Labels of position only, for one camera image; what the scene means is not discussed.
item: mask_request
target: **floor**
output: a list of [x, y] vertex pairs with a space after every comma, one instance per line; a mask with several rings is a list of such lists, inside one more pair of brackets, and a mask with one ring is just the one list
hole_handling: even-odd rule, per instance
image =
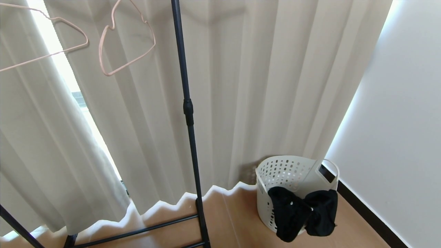
[[[337, 227], [328, 237], [311, 237], [305, 233], [293, 242], [284, 243], [260, 220], [256, 208], [256, 188], [239, 183], [227, 191], [213, 187], [204, 197], [206, 222], [213, 248], [364, 248], [389, 247], [364, 219], [339, 196]], [[133, 204], [119, 223], [101, 221], [78, 235], [76, 244], [129, 232], [184, 217], [196, 212], [194, 195], [185, 194], [176, 206], [155, 205], [140, 216]], [[45, 228], [33, 235], [46, 248], [61, 248], [66, 239], [65, 230], [51, 233]], [[0, 240], [1, 248], [30, 248], [20, 237]], [[93, 248], [174, 248], [200, 241], [197, 219], [163, 227], [147, 233], [92, 246]]]

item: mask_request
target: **perforated basket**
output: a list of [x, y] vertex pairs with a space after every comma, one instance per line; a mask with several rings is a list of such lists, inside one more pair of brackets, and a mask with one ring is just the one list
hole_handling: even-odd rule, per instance
[[[319, 172], [323, 161], [329, 162], [336, 174], [331, 183]], [[331, 161], [313, 160], [298, 156], [274, 156], [265, 159], [256, 168], [257, 175], [257, 210], [262, 222], [272, 231], [277, 232], [274, 222], [274, 209], [268, 190], [275, 186], [284, 187], [304, 199], [317, 190], [337, 189], [340, 171]]]

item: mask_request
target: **black baseboard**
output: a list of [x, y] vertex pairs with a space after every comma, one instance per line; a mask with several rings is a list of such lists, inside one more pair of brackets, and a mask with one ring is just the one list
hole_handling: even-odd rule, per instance
[[386, 226], [366, 205], [358, 199], [341, 181], [337, 191], [369, 223], [391, 248], [408, 248], [393, 231]]

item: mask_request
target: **white wall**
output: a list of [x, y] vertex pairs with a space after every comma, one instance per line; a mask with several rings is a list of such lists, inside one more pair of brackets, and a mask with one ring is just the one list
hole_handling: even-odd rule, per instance
[[394, 1], [327, 158], [414, 248], [440, 247], [441, 1]]

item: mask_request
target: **curtain fold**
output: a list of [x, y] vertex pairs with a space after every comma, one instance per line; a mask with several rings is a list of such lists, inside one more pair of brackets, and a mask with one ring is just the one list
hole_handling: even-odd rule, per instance
[[[48, 53], [29, 10], [0, 6], [0, 25], [0, 68]], [[0, 113], [0, 203], [28, 231], [124, 217], [125, 189], [51, 58], [0, 73]]]
[[[94, 121], [142, 214], [194, 192], [169, 1], [137, 0], [157, 46], [114, 76], [98, 43], [116, 1], [47, 1], [90, 46], [67, 55]], [[391, 0], [181, 1], [203, 192], [247, 181], [262, 158], [323, 158], [349, 106]], [[56, 26], [63, 47], [80, 34]], [[152, 45], [129, 1], [104, 41], [107, 70]]]

